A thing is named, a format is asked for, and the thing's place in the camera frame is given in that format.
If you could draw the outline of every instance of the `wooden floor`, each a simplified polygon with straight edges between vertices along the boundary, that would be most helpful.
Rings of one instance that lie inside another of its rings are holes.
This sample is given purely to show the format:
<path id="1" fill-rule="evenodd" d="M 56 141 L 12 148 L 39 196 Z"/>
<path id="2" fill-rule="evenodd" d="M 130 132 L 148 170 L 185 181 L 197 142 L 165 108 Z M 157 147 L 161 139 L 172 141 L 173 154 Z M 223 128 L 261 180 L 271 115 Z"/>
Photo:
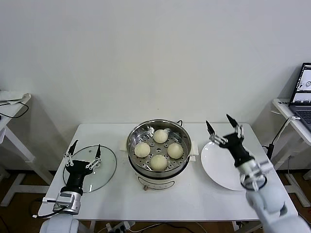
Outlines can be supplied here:
<path id="1" fill-rule="evenodd" d="M 303 189 L 304 193 L 311 200 L 311 181 L 305 181 L 302 178 L 302 173 L 294 173 L 294 177 Z M 9 179 L 4 179 L 0 183 L 0 200 L 3 199 L 5 193 L 13 183 L 17 175 L 11 175 Z M 283 174 L 279 175 L 283 184 L 288 184 Z M 40 177 L 36 174 L 28 174 L 23 181 L 23 184 L 28 185 L 46 185 Z M 42 194 L 16 194 L 8 207 L 0 207 L 0 216 L 7 224 L 10 233 L 38 233 L 44 219 L 34 219 L 29 213 L 29 205 L 32 200 L 42 198 Z M 303 208 L 296 195 L 290 194 L 297 211 L 302 214 L 309 222 L 311 222 L 311 208 Z M 32 209 L 33 214 L 36 214 L 40 207 L 39 202 L 34 202 Z M 89 221 L 83 221 L 86 226 L 90 225 Z M 110 222 L 112 226 L 117 225 L 118 222 Z M 97 222 L 95 226 L 95 233 L 105 227 L 106 222 Z M 155 224 L 154 222 L 137 222 L 132 228 L 133 231 L 140 230 L 146 226 Z M 174 226 L 187 227 L 194 233 L 204 233 L 204 231 L 194 222 L 170 223 Z M 201 222 L 208 233 L 232 233 L 233 227 L 231 222 Z M 7 233 L 4 223 L 0 219 L 0 233 Z M 189 233 L 187 229 L 176 229 L 163 224 L 156 228 L 148 229 L 144 233 Z"/>

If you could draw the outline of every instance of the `glass lid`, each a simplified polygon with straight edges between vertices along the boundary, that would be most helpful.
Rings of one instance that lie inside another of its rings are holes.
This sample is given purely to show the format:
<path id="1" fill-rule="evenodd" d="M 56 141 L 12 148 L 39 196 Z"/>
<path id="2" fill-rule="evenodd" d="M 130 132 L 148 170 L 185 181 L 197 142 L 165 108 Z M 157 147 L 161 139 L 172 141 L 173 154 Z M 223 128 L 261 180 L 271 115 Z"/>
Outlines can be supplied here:
<path id="1" fill-rule="evenodd" d="M 101 147 L 101 162 L 93 168 L 93 173 L 85 176 L 83 181 L 83 193 L 93 192 L 109 182 L 117 168 L 117 159 L 115 154 L 108 147 Z M 76 152 L 72 160 L 82 160 L 92 162 L 95 159 L 97 146 L 85 147 Z M 67 183 L 69 172 L 64 168 L 63 178 Z"/>

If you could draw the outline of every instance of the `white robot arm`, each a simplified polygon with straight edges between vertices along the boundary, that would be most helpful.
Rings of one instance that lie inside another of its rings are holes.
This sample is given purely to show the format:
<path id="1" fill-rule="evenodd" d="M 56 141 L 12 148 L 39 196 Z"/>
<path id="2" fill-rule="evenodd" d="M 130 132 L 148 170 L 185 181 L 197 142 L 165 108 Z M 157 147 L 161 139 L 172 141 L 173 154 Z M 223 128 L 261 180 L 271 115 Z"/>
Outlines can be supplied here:
<path id="1" fill-rule="evenodd" d="M 243 127 L 227 115 L 235 129 L 234 133 L 220 137 L 206 121 L 210 140 L 221 148 L 228 149 L 233 156 L 234 166 L 240 172 L 241 185 L 246 189 L 246 199 L 256 211 L 265 233 L 311 233 L 308 224 L 296 215 L 287 212 L 286 194 L 277 185 L 269 182 L 265 174 L 273 169 L 269 160 L 261 164 L 250 156 L 242 145 Z"/>
<path id="2" fill-rule="evenodd" d="M 77 141 L 70 147 L 68 153 L 64 154 L 66 170 L 69 177 L 57 198 L 43 198 L 43 203 L 55 203 L 53 213 L 45 216 L 34 215 L 35 218 L 51 218 L 45 221 L 40 233 L 77 233 L 79 221 L 73 218 L 80 211 L 80 198 L 83 195 L 83 180 L 86 175 L 93 172 L 101 163 L 101 145 L 98 146 L 95 159 L 92 162 L 72 160 Z"/>

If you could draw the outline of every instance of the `white desk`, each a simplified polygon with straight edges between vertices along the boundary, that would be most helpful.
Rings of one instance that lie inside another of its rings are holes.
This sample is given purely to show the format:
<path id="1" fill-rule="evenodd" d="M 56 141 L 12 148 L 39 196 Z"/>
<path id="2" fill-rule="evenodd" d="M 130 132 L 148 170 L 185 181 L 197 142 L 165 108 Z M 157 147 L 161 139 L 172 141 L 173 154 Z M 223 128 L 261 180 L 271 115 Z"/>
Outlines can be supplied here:
<path id="1" fill-rule="evenodd" d="M 81 209 L 75 218 L 80 220 L 135 220 L 135 221 L 232 221 L 257 220 L 255 211 L 248 205 L 244 191 L 231 191 L 216 184 L 204 171 L 200 158 L 190 162 L 178 175 L 176 184 L 166 190 L 144 191 L 137 181 L 120 141 L 138 124 L 82 124 L 72 142 L 79 140 L 76 151 L 89 145 L 105 145 L 117 158 L 117 169 L 103 188 L 84 194 Z M 212 124 L 219 135 L 233 132 L 230 124 Z M 209 141 L 206 124 L 184 123 L 192 140 L 197 142 L 201 154 Z M 258 161 L 267 160 L 259 141 L 248 124 L 244 124 L 244 145 Z M 65 185 L 61 162 L 46 197 L 56 198 Z M 284 189 L 276 172 L 268 174 L 269 182 Z M 297 211 L 286 194 L 289 213 Z M 53 203 L 42 204 L 39 215 L 52 212 Z"/>
<path id="2" fill-rule="evenodd" d="M 22 103 L 26 104 L 30 100 L 31 95 L 25 94 Z M 0 107 L 0 112 L 8 116 L 15 116 L 18 111 L 23 107 L 22 104 L 4 105 Z M 14 135 L 14 133 L 7 127 L 11 118 L 1 116 L 0 131 L 5 130 L 5 136 L 16 146 L 21 152 L 21 158 L 48 184 L 51 184 L 53 176 L 45 169 L 41 163 L 36 160 L 36 157 L 24 146 L 24 144 Z M 0 167 L 2 177 L 8 177 L 8 173 Z M 5 195 L 1 202 L 1 206 L 8 206 L 15 193 L 46 193 L 48 186 L 32 186 L 32 185 L 19 185 L 25 174 L 19 174 L 12 184 L 11 188 Z"/>
<path id="3" fill-rule="evenodd" d="M 279 112 L 285 117 L 289 118 L 293 116 L 292 111 L 289 109 L 290 99 L 274 99 L 273 105 L 279 110 Z M 310 131 L 300 122 L 299 120 L 294 120 L 290 123 L 292 127 L 296 130 L 299 134 L 293 135 L 288 140 L 288 143 L 277 153 L 272 159 L 271 162 L 274 165 L 275 170 L 278 170 L 285 161 L 289 159 L 291 154 L 299 147 L 300 151 L 307 149 L 311 146 L 311 133 Z M 286 174 L 285 177 L 287 178 L 290 185 L 286 185 L 285 188 L 288 193 L 295 193 L 300 200 L 303 207 L 310 207 L 311 203 L 308 201 L 307 197 L 301 190 L 300 186 L 298 185 L 297 181 L 295 180 L 292 174 Z M 310 179 L 311 171 L 304 175 L 304 179 Z"/>

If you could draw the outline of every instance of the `laptop screen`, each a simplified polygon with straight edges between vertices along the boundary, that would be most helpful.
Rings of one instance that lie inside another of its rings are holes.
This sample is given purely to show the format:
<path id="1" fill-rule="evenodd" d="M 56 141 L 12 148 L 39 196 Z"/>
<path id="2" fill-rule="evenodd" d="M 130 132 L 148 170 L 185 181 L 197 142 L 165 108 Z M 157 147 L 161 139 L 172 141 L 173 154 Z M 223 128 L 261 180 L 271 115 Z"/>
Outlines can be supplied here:
<path id="1" fill-rule="evenodd" d="M 311 63 L 302 65 L 290 105 L 311 105 Z"/>

